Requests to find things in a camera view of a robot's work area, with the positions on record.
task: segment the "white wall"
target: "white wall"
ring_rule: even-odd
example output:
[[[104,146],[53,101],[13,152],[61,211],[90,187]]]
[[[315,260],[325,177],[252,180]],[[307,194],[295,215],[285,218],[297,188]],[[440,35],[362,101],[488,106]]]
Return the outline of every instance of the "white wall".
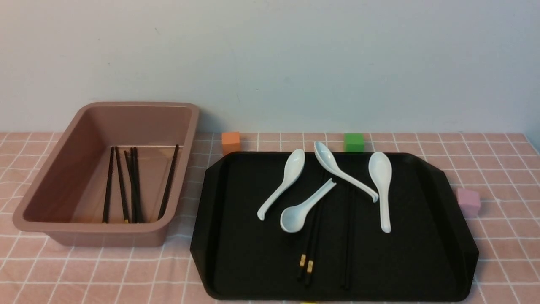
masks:
[[[0,130],[97,100],[209,131],[527,131],[537,0],[0,0]]]

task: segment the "green cube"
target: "green cube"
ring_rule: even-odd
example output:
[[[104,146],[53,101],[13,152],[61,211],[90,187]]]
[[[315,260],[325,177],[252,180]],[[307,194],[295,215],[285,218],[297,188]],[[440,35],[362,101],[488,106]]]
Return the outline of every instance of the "green cube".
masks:
[[[364,135],[362,133],[346,133],[343,141],[343,151],[364,152]]]

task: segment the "black chopstick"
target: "black chopstick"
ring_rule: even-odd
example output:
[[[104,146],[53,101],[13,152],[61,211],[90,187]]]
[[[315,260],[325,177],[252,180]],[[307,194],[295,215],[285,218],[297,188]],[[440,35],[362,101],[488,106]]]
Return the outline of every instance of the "black chopstick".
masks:
[[[356,191],[350,188],[350,210],[349,210],[349,239],[347,245],[347,269],[345,272],[345,290],[350,289],[350,279],[353,272],[353,249],[354,249],[354,223],[355,223],[355,194]]]
[[[133,181],[135,185],[135,214],[137,215],[137,223],[144,223],[144,217],[143,217],[143,208],[141,205],[141,196],[140,196],[140,179],[139,179],[139,151],[137,150],[137,147],[133,148],[133,156],[132,156],[132,162],[133,162]]]
[[[120,183],[120,197],[122,199],[122,211],[124,213],[124,222],[129,223],[130,217],[127,213],[127,202],[126,202],[126,188],[124,186],[124,175],[122,174],[122,164],[120,164],[120,153],[118,152],[118,147],[114,147],[116,151],[116,165],[118,167],[118,181]]]
[[[172,180],[173,180],[173,176],[174,176],[174,168],[176,167],[176,157],[178,155],[178,148],[179,148],[178,145],[176,145],[176,147],[174,147],[174,155],[172,156],[171,168],[169,169],[169,175],[168,175],[168,178],[167,178],[167,185],[165,186],[165,191],[163,193],[163,199],[161,201],[161,207],[159,208],[158,220],[160,218],[162,218],[163,215],[165,214],[165,209],[167,207],[168,198],[169,198],[169,195],[171,194],[171,186],[172,186]]]
[[[109,209],[111,208],[111,184],[112,184],[112,168],[114,163],[114,147],[111,147],[111,156],[109,157],[109,172],[107,173],[107,187],[105,188],[105,202],[103,203],[103,219],[102,222],[109,222]]]
[[[307,263],[307,275],[306,275],[306,286],[309,286],[311,284],[311,277],[313,275],[313,267],[315,264],[315,253],[317,252],[317,243],[319,240],[319,230],[321,228],[321,215],[322,215],[322,203],[323,203],[324,197],[319,200],[316,206],[316,213],[315,213],[315,228],[314,228],[314,234],[311,240],[311,248],[309,250],[309,261]]]
[[[131,155],[133,155],[133,148],[130,149]],[[133,163],[131,162],[131,159],[127,154],[127,151],[124,150],[124,156],[126,158],[126,164],[127,164],[127,172],[130,176],[130,183],[131,183],[131,222],[136,223],[137,222],[137,213],[135,212],[135,187],[133,186]]]
[[[319,207],[319,205],[317,204],[315,206],[314,211],[316,211],[318,207]],[[304,273],[304,267],[306,266],[307,261],[308,261],[307,260],[307,254],[308,254],[308,251],[309,251],[309,243],[311,242],[311,234],[313,232],[313,228],[315,227],[315,220],[316,220],[316,212],[313,212],[313,215],[311,216],[311,223],[310,223],[309,228],[307,230],[304,249],[302,251],[302,255],[300,256],[300,263],[299,263],[300,268],[298,269],[298,275],[297,275],[298,280],[302,279],[302,275]]]
[[[346,201],[346,204],[347,204],[347,208],[346,208],[346,212],[344,213],[344,218],[343,218],[343,237],[341,238],[343,240],[343,243],[342,243],[342,246],[341,246],[341,269],[342,269],[342,275],[341,275],[341,287],[345,288],[345,285],[347,283],[347,267],[348,267],[348,263],[347,263],[347,256],[348,256],[348,252],[349,252],[349,230],[350,230],[350,209],[351,209],[351,201],[350,201],[350,191],[351,191],[351,185],[348,185],[347,186],[347,191],[348,191],[348,195],[346,196],[347,198],[347,201]]]

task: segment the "spoon bowl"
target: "spoon bowl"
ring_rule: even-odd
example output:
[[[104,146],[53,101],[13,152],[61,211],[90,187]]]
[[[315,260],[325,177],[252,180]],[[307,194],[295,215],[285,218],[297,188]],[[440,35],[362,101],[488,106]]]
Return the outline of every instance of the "spoon bowl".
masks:
[[[376,202],[379,199],[379,195],[377,192],[375,192],[373,189],[369,188],[359,180],[355,179],[354,177],[348,175],[347,173],[343,172],[336,162],[334,155],[328,149],[328,147],[325,146],[320,141],[316,141],[313,143],[314,150],[315,150],[315,157],[321,164],[323,168],[325,168],[328,172],[334,174],[337,177],[340,177],[341,179],[353,184],[354,186],[360,188],[362,191],[366,192],[369,196],[372,197],[373,202]]]
[[[261,205],[257,211],[257,217],[259,220],[264,221],[266,211],[274,203],[274,201],[287,190],[302,173],[304,164],[306,162],[306,155],[302,149],[294,150],[285,163],[285,169],[283,170],[283,181],[281,185],[272,193],[268,199]]]
[[[303,203],[291,206],[283,210],[279,224],[285,232],[295,233],[302,230],[306,222],[306,216],[317,202],[325,196],[336,185],[332,179],[329,179],[312,196]]]

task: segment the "black tray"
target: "black tray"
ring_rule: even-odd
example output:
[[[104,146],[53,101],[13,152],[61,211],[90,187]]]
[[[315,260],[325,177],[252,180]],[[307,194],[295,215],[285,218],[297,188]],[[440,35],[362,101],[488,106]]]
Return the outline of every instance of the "black tray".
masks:
[[[341,288],[343,225],[350,185],[306,153],[302,175],[270,207],[257,210],[283,179],[290,153],[232,153],[206,170],[191,253],[204,288],[219,300],[449,301],[471,289],[478,249],[444,172],[406,153],[387,154],[392,231],[381,230],[379,204],[355,191],[351,288]],[[376,189],[371,153],[335,153],[345,172]],[[285,233],[283,209],[301,203],[328,178],[337,185],[323,208],[312,283],[297,280],[306,227]]]

